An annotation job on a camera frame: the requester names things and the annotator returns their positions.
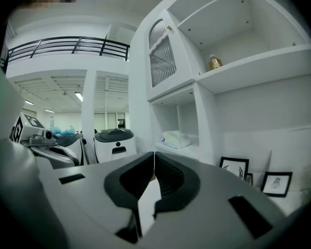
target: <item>white machine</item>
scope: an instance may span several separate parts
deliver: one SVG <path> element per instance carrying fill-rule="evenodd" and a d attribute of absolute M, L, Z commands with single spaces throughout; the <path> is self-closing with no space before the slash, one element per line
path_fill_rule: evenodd
<path fill-rule="evenodd" d="M 128 157 L 137 153 L 134 133 L 125 128 L 102 130 L 94 135 L 98 163 Z"/>
<path fill-rule="evenodd" d="M 82 135 L 76 139 L 67 137 L 61 141 L 65 143 L 58 145 L 50 130 L 46 130 L 37 118 L 24 113 L 20 113 L 11 134 L 11 140 L 30 148 L 36 156 L 49 159 L 54 169 L 82 165 L 81 161 L 84 160 L 84 156 L 80 138 Z M 78 148 L 74 145 L 76 143 L 69 144 L 71 141 L 77 141 Z M 64 144 L 69 144 L 70 148 L 66 148 Z"/>
<path fill-rule="evenodd" d="M 80 165 L 89 165 L 85 149 L 87 141 L 84 139 L 83 134 L 61 135 L 56 138 L 56 142 L 59 146 L 72 150 L 76 154 Z"/>

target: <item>black metal railing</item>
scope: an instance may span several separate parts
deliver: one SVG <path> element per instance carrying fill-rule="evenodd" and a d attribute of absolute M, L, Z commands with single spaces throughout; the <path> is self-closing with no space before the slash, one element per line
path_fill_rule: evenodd
<path fill-rule="evenodd" d="M 8 62 L 55 53 L 89 53 L 128 60 L 130 45 L 93 37 L 53 37 L 31 41 L 8 51 Z"/>

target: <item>ceiling light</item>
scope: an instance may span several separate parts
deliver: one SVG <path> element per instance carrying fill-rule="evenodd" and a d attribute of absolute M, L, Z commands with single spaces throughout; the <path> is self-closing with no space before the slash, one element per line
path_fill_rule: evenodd
<path fill-rule="evenodd" d="M 77 98 L 79 98 L 81 101 L 83 101 L 83 97 L 82 97 L 80 92 L 75 92 L 75 95 L 77 96 Z"/>
<path fill-rule="evenodd" d="M 33 105 L 33 103 L 30 102 L 30 101 L 25 100 L 25 102 L 26 102 L 27 104 Z"/>

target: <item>black rectangle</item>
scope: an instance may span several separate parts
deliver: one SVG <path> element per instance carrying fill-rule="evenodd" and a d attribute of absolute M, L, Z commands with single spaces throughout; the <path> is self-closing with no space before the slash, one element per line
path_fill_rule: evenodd
<path fill-rule="evenodd" d="M 123 152 L 126 152 L 125 147 L 116 147 L 112 149 L 112 154 L 118 154 Z"/>
<path fill-rule="evenodd" d="M 68 183 L 71 183 L 73 181 L 77 181 L 77 180 L 80 180 L 80 179 L 83 179 L 85 178 L 85 176 L 83 174 L 75 174 L 75 175 L 72 175 L 72 176 L 67 176 L 67 177 L 63 177 L 63 178 L 59 178 L 61 184 L 68 184 Z"/>
<path fill-rule="evenodd" d="M 267 182 L 267 177 L 269 175 L 278 175 L 278 176 L 288 176 L 288 183 L 286 186 L 286 190 L 285 193 L 281 194 L 281 193 L 267 193 L 264 192 L 264 188 Z M 292 177 L 292 172 L 265 172 L 265 176 L 264 176 L 264 180 L 263 183 L 261 185 L 260 191 L 262 191 L 265 195 L 269 196 L 269 197 L 286 197 L 288 190 L 289 190 L 289 186 L 290 186 L 290 182 L 291 182 L 291 177 Z"/>
<path fill-rule="evenodd" d="M 228 201 L 255 239 L 272 229 L 271 224 L 244 197 L 233 197 Z"/>

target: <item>picture frame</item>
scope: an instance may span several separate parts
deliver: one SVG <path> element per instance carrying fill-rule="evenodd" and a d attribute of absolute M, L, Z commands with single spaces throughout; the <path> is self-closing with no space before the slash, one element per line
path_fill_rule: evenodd
<path fill-rule="evenodd" d="M 219 167 L 235 174 L 237 177 L 241 178 L 242 180 L 245 180 L 247 177 L 247 173 L 248 173 L 249 160 L 221 157 Z"/>
<path fill-rule="evenodd" d="M 265 172 L 260 190 L 269 197 L 286 197 L 292 172 Z"/>
<path fill-rule="evenodd" d="M 251 186 L 253 186 L 253 173 L 247 173 L 247 178 L 246 180 Z"/>

